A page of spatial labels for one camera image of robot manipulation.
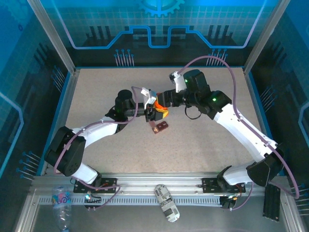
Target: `plastic bottle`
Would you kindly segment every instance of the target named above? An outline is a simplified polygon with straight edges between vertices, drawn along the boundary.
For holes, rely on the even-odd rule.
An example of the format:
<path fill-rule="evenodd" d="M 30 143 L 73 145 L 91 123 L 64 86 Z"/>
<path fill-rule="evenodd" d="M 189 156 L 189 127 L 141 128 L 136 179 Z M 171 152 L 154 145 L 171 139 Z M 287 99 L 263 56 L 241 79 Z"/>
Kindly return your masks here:
<path fill-rule="evenodd" d="M 71 198 L 70 192 L 65 186 L 53 188 L 53 212 L 56 224 L 60 231 L 69 232 L 71 223 Z"/>

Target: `blue wall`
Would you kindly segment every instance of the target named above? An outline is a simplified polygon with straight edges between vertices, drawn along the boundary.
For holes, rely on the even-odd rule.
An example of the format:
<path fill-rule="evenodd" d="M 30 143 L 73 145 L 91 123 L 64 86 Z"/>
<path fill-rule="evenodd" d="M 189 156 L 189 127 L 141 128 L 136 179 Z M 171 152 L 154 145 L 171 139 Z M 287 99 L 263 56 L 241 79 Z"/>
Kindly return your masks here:
<path fill-rule="evenodd" d="M 205 54 L 228 54 L 232 65 L 243 65 L 276 4 L 277 0 L 43 1 L 77 66 L 122 66 L 114 58 L 121 49 L 134 54 L 136 66 L 183 65 Z M 181 60 L 164 59 L 176 52 Z"/>
<path fill-rule="evenodd" d="M 33 16 L 27 1 L 4 2 L 0 0 L 0 73 Z"/>
<path fill-rule="evenodd" d="M 252 73 L 274 139 L 309 184 L 309 2 L 291 0 Z"/>
<path fill-rule="evenodd" d="M 0 0 L 1 231 L 14 231 L 36 171 L 18 171 L 20 160 L 30 164 L 23 152 L 42 155 L 61 92 L 58 71 L 67 74 L 27 1 Z"/>

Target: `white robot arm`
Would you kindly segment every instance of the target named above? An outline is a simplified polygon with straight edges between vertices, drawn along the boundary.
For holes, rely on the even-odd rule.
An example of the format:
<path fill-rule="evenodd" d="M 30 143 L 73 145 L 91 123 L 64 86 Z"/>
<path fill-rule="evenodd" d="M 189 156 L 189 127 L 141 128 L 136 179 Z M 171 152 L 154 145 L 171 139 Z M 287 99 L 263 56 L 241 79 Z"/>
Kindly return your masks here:
<path fill-rule="evenodd" d="M 99 173 L 82 163 L 84 149 L 105 136 L 118 133 L 125 127 L 125 124 L 104 123 L 104 121 L 127 121 L 127 117 L 133 116 L 136 110 L 137 116 L 145 116 L 146 121 L 160 120 L 165 114 L 154 107 L 155 100 L 157 100 L 156 105 L 161 107 L 160 109 L 180 105 L 197 107 L 201 114 L 208 115 L 225 127 L 245 146 L 253 160 L 250 163 L 229 166 L 222 170 L 217 179 L 223 190 L 232 188 L 238 183 L 251 181 L 265 186 L 282 169 L 282 164 L 273 155 L 272 150 L 265 146 L 265 143 L 240 120 L 249 124 L 275 150 L 278 149 L 277 143 L 262 134 L 240 112 L 239 119 L 235 115 L 232 101 L 221 91 L 211 91 L 202 72 L 191 70 L 183 76 L 175 72 L 170 75 L 170 79 L 175 83 L 176 89 L 165 91 L 157 96 L 153 91 L 143 88 L 141 93 L 144 95 L 144 102 L 138 104 L 138 109 L 135 108 L 132 93 L 129 90 L 121 90 L 115 100 L 115 109 L 111 109 L 101 119 L 102 124 L 94 125 L 79 134 L 59 163 L 58 170 L 66 176 L 74 176 L 87 184 L 92 184 Z M 53 139 L 45 160 L 54 165 L 63 146 L 82 129 L 61 128 Z"/>

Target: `work surface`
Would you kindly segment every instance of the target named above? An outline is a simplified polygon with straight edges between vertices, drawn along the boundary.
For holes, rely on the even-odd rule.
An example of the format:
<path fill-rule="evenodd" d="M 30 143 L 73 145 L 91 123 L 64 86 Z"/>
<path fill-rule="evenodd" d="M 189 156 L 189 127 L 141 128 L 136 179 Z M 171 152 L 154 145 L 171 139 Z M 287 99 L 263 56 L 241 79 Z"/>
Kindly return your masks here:
<path fill-rule="evenodd" d="M 211 90 L 221 90 L 232 98 L 232 78 L 226 68 L 199 69 L 204 72 Z M 78 128 L 98 121 L 114 106 L 117 93 L 122 89 L 137 86 L 162 92 L 175 88 L 169 80 L 169 74 L 177 70 L 81 69 L 66 126 Z M 237 107 L 259 128 L 242 68 L 233 68 L 233 72 L 237 82 Z M 189 116 L 198 114 L 193 107 L 188 109 Z M 184 114 L 184 106 L 181 106 L 169 108 L 169 116 L 165 121 L 169 127 L 154 134 L 145 118 L 139 117 L 120 133 L 87 147 L 83 162 L 104 173 L 149 173 L 218 172 L 228 165 L 252 160 L 247 150 L 208 116 L 190 120 Z"/>

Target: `cable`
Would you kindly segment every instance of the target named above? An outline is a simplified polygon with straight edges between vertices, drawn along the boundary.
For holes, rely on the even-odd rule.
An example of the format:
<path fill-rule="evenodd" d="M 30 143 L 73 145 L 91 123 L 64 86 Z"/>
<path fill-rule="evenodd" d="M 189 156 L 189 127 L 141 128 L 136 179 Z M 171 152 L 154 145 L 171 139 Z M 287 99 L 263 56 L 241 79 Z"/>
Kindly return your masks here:
<path fill-rule="evenodd" d="M 57 174 L 57 167 L 62 159 L 62 157 L 64 156 L 64 153 L 67 151 L 67 149 L 70 147 L 71 143 L 73 142 L 73 140 L 78 136 L 80 135 L 82 132 L 84 132 L 86 129 L 92 127 L 92 126 L 95 126 L 95 125 L 98 125 L 98 124 L 103 124 L 103 123 L 113 123 L 113 124 L 128 124 L 130 122 L 132 122 L 135 118 L 136 118 L 136 115 L 137 115 L 137 111 L 138 111 L 138 107 L 139 107 L 139 103 L 137 102 L 137 94 L 136 94 L 136 91 L 135 89 L 139 89 L 141 90 L 141 88 L 138 88 L 138 87 L 131 87 L 132 90 L 133 90 L 133 94 L 134 94 L 134 98 L 135 98 L 135 112 L 134 112 L 134 116 L 129 120 L 129 121 L 126 121 L 126 122 L 115 122 L 115 121 L 98 121 L 98 122 L 93 122 L 93 123 L 90 123 L 89 125 L 85 126 L 84 128 L 82 128 L 80 131 L 78 131 L 68 142 L 67 144 L 64 146 L 62 152 L 60 153 L 55 165 L 54 165 L 54 173 Z"/>
<path fill-rule="evenodd" d="M 291 178 L 291 181 L 293 183 L 293 186 L 295 188 L 295 196 L 288 191 L 287 189 L 283 188 L 281 185 L 274 183 L 272 181 L 270 181 L 269 183 L 271 183 L 272 185 L 275 185 L 277 187 L 279 187 L 280 189 L 282 189 L 283 191 L 285 191 L 287 194 L 293 196 L 295 199 L 299 198 L 299 189 L 297 187 L 297 183 L 296 180 L 293 176 L 293 173 L 291 171 L 291 169 L 289 168 L 289 166 L 287 165 L 287 163 L 285 162 L 285 160 L 282 158 L 282 156 L 278 153 L 278 151 L 276 151 L 276 149 L 274 149 L 259 133 L 257 133 L 250 125 L 248 125 L 244 120 L 242 120 L 242 118 L 240 117 L 237 107 L 236 107 L 236 78 L 235 75 L 231 69 L 231 67 L 221 58 L 219 57 L 214 57 L 214 56 L 201 56 L 201 57 L 197 57 L 195 59 L 193 59 L 192 61 L 190 61 L 189 63 L 187 63 L 182 69 L 180 69 L 177 73 L 181 74 L 186 68 L 188 68 L 192 63 L 194 63 L 197 60 L 200 59 L 204 59 L 204 58 L 213 58 L 216 59 L 220 62 L 222 62 L 227 69 L 229 70 L 229 72 L 231 73 L 232 79 L 233 79 L 233 109 L 234 109 L 234 113 L 236 115 L 236 117 L 239 119 L 240 122 L 242 122 L 253 134 L 255 134 L 264 144 L 265 146 L 267 146 L 277 157 L 278 159 L 281 161 L 281 163 L 283 164 L 283 166 L 285 167 L 289 177 Z"/>
<path fill-rule="evenodd" d="M 188 114 L 187 114 L 187 108 L 188 108 L 187 106 L 184 108 L 184 114 L 185 114 L 189 119 L 191 119 L 191 120 L 196 120 L 196 119 L 198 119 L 199 117 L 201 117 L 202 113 L 200 113 L 199 116 L 197 116 L 197 117 L 189 117 Z"/>
<path fill-rule="evenodd" d="M 137 116 L 137 112 L 138 112 L 138 107 L 139 107 L 139 103 L 137 101 L 137 94 L 136 94 L 136 89 L 138 90 L 141 90 L 141 88 L 138 88 L 138 87 L 131 87 L 132 90 L 133 90 L 133 94 L 134 94 L 134 98 L 135 98 L 135 113 L 134 113 L 134 116 L 129 120 L 129 121 L 126 121 L 126 122 L 115 122 L 115 121 L 103 121 L 103 120 L 100 120 L 98 122 L 93 122 L 93 123 L 90 123 L 89 125 L 85 126 L 84 128 L 82 128 L 80 131 L 78 131 L 75 135 L 73 135 L 73 137 L 67 142 L 67 144 L 64 146 L 62 152 L 60 153 L 55 165 L 54 165 L 54 173 L 57 174 L 57 167 L 61 161 L 61 159 L 63 158 L 64 156 L 64 153 L 67 151 L 67 149 L 70 147 L 71 143 L 73 142 L 73 140 L 78 136 L 80 135 L 82 132 L 84 132 L 86 129 L 92 127 L 92 126 L 95 126 L 95 125 L 98 125 L 98 124 L 103 124 L 103 123 L 113 123 L 113 124 L 128 124 L 130 122 L 132 122 L 136 116 Z M 118 187 L 118 190 L 116 191 L 116 193 L 106 202 L 104 203 L 103 205 L 97 207 L 98 208 L 102 208 L 103 206 L 105 206 L 106 204 L 108 204 L 119 192 L 120 190 L 120 186 L 119 185 L 115 185 L 115 186 L 109 186 L 109 187 L 93 187 L 87 183 L 85 183 L 84 181 L 82 180 L 79 180 L 75 177 L 73 177 L 74 179 L 78 180 L 79 182 L 81 182 L 83 185 L 85 185 L 86 187 L 88 188 L 91 188 L 91 189 L 99 189 L 99 190 L 105 190 L 105 189 L 113 189 L 113 188 L 117 188 Z"/>
<path fill-rule="evenodd" d="M 251 197 L 252 191 L 253 191 L 253 181 L 251 182 L 251 189 L 250 189 L 249 195 L 247 196 L 246 200 L 240 206 L 237 206 L 236 208 L 234 206 L 231 211 L 234 211 L 234 210 L 242 208 L 245 205 L 245 203 L 247 203 L 249 198 Z"/>
<path fill-rule="evenodd" d="M 239 185 L 236 185 L 236 187 L 239 189 L 239 193 L 240 193 L 240 196 L 239 196 L 239 197 L 241 197 L 241 194 L 242 194 L 242 187 L 239 186 Z"/>

